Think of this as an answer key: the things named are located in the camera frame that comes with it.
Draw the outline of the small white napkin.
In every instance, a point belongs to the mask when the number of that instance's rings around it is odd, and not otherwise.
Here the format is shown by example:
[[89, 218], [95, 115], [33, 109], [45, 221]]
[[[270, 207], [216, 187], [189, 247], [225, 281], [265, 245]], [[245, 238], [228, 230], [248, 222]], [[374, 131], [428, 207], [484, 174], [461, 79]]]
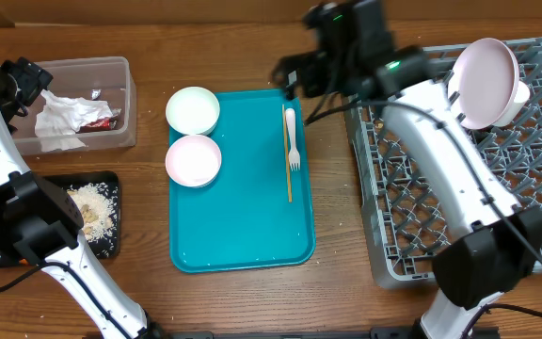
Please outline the small white napkin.
[[75, 136], [40, 137], [39, 142], [43, 153], [64, 152], [86, 146], [83, 141]]

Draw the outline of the wooden chopstick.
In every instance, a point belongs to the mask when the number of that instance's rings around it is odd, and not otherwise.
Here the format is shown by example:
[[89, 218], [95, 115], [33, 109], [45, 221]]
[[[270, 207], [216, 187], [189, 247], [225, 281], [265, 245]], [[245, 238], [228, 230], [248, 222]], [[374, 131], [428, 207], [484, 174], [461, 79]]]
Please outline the wooden chopstick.
[[289, 162], [289, 145], [288, 145], [288, 131], [286, 123], [286, 113], [285, 105], [282, 105], [282, 128], [283, 128], [283, 139], [284, 139], [284, 152], [285, 152], [285, 168], [286, 168], [286, 183], [288, 191], [288, 202], [293, 202], [293, 193], [292, 193], [292, 183], [291, 183], [291, 169]]

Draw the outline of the red snack wrapper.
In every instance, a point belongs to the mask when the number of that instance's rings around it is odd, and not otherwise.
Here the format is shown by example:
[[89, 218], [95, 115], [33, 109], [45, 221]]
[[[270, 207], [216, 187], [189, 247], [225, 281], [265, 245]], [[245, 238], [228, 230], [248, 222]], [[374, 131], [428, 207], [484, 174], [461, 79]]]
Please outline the red snack wrapper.
[[80, 133], [110, 131], [115, 128], [121, 109], [111, 107], [104, 101], [101, 89], [93, 89], [90, 99], [84, 100], [81, 105]]

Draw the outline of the white plastic fork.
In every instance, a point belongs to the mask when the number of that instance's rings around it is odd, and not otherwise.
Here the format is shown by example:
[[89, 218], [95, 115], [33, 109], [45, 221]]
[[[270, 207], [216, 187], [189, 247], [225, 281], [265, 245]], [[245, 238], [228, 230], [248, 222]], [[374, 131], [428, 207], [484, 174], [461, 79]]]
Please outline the white plastic fork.
[[290, 143], [290, 148], [288, 152], [288, 159], [290, 164], [290, 169], [292, 171], [300, 170], [301, 159], [300, 153], [297, 149], [296, 144], [296, 122], [295, 122], [295, 111], [292, 108], [287, 108], [286, 111], [286, 127], [288, 131], [288, 138]]

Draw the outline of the pink plate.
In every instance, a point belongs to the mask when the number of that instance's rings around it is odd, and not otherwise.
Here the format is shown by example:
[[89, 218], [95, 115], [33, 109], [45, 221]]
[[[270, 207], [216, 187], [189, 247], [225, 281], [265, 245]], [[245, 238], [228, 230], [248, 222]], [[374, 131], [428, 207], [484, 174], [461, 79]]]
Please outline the pink plate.
[[451, 112], [464, 116], [461, 125], [467, 129], [487, 128], [511, 106], [519, 81], [518, 61], [503, 42], [477, 40], [464, 49], [452, 68], [447, 95], [457, 97]]

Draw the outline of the white paper cup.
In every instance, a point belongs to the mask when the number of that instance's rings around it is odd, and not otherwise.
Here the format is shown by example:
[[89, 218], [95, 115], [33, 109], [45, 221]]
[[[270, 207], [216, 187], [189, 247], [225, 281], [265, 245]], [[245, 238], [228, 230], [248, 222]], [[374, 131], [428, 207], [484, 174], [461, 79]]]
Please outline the white paper cup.
[[519, 111], [525, 106], [530, 99], [531, 92], [529, 87], [522, 81], [518, 82], [518, 90], [515, 94], [514, 100], [511, 106], [504, 111], [500, 118], [493, 123], [494, 126], [504, 127], [509, 124], [519, 113]]

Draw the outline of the cream white bowl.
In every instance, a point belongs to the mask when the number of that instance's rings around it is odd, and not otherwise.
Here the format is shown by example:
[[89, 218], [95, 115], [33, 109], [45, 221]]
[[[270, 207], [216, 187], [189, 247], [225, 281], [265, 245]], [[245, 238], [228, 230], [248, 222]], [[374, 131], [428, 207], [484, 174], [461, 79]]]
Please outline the cream white bowl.
[[218, 99], [202, 87], [180, 89], [167, 101], [167, 122], [183, 135], [209, 135], [215, 129], [219, 116]]

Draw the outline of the pink bowl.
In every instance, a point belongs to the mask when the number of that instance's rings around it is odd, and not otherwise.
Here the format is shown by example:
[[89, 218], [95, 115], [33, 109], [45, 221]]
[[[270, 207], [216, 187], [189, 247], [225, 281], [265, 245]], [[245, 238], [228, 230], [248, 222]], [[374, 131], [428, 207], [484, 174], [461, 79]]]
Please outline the pink bowl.
[[211, 138], [201, 135], [180, 137], [171, 144], [165, 158], [169, 178], [191, 188], [209, 185], [221, 165], [220, 148]]

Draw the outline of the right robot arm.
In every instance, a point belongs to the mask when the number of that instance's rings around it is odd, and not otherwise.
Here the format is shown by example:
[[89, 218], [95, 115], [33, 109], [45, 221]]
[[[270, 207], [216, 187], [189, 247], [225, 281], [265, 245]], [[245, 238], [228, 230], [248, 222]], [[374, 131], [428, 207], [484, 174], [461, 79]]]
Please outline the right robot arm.
[[451, 110], [443, 83], [418, 45], [397, 48], [378, 1], [323, 2], [304, 25], [314, 51], [286, 56], [272, 73], [287, 98], [301, 89], [324, 102], [338, 92], [349, 107], [374, 108], [399, 137], [437, 197], [452, 244], [432, 260], [438, 292], [409, 327], [379, 338], [471, 338], [479, 318], [542, 264], [542, 211], [522, 208], [490, 171]]

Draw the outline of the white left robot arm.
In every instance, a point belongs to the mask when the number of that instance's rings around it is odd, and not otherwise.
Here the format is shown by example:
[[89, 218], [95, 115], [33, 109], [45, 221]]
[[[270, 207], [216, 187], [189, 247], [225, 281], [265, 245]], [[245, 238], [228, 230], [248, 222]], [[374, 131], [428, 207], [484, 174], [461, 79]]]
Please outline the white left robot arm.
[[164, 333], [114, 282], [88, 246], [78, 207], [61, 187], [33, 173], [14, 145], [8, 117], [27, 89], [43, 86], [24, 60], [0, 68], [0, 256], [26, 260], [60, 283], [105, 338], [161, 338]]

